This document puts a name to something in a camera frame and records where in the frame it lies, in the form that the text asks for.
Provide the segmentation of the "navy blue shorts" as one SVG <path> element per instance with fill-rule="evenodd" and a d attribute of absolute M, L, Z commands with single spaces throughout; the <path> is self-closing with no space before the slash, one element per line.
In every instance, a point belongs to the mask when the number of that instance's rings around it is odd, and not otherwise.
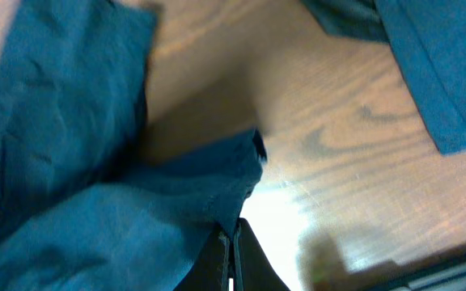
<path fill-rule="evenodd" d="M 146 125 L 153 11 L 22 1 L 0 57 L 0 290 L 171 290 L 262 174 L 255 129 L 161 167 Z"/>

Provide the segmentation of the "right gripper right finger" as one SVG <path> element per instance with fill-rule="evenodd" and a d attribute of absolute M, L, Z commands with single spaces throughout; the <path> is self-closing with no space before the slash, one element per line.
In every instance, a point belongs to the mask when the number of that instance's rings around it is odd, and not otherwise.
<path fill-rule="evenodd" d="M 233 282 L 237 291 L 289 291 L 265 255 L 252 227 L 244 218 L 237 221 L 232 239 Z"/>

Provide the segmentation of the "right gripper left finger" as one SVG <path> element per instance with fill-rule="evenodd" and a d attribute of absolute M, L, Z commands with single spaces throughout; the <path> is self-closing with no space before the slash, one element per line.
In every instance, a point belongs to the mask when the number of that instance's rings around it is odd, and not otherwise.
<path fill-rule="evenodd" d="M 216 225 L 175 291 L 228 291 L 230 245 L 229 237 Z"/>

